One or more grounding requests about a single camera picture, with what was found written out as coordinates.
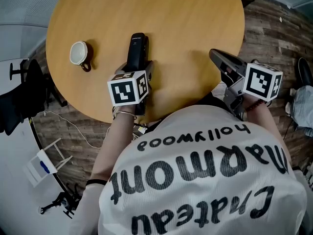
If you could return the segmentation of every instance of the round wooden table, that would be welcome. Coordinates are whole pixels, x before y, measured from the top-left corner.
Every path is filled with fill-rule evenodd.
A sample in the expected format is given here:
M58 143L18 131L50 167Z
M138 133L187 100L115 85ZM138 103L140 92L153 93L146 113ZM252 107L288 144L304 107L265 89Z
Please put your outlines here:
M154 61L150 122L192 105L220 82L212 48L239 53L245 29L241 0L59 0L50 20L47 63L64 98L85 115L112 122L107 80L126 62L131 35L149 37ZM69 60L73 43L92 45L92 70Z

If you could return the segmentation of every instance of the forearm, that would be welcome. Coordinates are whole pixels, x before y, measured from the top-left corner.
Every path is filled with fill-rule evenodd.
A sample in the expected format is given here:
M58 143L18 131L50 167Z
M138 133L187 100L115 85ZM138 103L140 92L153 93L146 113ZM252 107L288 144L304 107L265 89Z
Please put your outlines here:
M278 131L274 118L272 114L270 113L269 109L267 108L267 106L264 103L262 103L258 107L248 111L247 118L249 122L255 123L267 129L279 140L288 161L291 163L291 157L290 157L289 151L286 147L284 140L282 139L282 136L280 135Z
M135 106L121 107L121 111L134 113ZM116 115L102 147L94 162L90 179L108 180L119 155L133 138L134 117L129 114Z

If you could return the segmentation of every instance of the chair leg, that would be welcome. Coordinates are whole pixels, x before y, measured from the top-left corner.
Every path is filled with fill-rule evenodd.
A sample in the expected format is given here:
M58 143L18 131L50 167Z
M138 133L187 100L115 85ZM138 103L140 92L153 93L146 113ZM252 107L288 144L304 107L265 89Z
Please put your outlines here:
M49 76L47 78L47 106L49 107L49 99L50 99L50 93L54 96L54 98L58 101L58 103L61 105L61 107L67 106L67 101L61 101L59 95L57 94L56 90L55 90L55 84L51 78L51 76Z
M72 215L74 215L74 213L72 213L72 212L70 212L70 211L63 211L65 214L66 214L66 216L68 216L70 219L73 219L70 215L69 215L69 213L71 213Z

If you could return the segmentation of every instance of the bracelet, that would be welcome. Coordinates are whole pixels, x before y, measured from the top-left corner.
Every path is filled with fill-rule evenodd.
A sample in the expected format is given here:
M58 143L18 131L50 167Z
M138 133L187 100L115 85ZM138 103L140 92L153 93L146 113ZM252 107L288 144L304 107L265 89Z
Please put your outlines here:
M253 103L251 106L249 106L248 108L246 108L246 112L249 112L251 110L253 110L254 108L258 107L260 104L263 104L265 101L262 99L259 99L258 101L256 101L255 103Z
M114 114L114 118L116 118L116 115L117 115L118 113L128 114L128 115L133 116L135 119L137 119L136 115L134 115L133 113L130 113L130 112L124 112L124 111L117 111L117 112L115 112L115 114Z

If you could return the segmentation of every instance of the white t-shirt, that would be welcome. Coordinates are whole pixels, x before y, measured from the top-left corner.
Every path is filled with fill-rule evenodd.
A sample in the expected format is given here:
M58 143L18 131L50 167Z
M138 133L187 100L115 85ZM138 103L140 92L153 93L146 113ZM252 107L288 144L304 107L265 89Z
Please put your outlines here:
M86 187L76 227L81 205L102 188ZM271 133L195 105L125 148L94 209L100 235L294 235L306 201Z

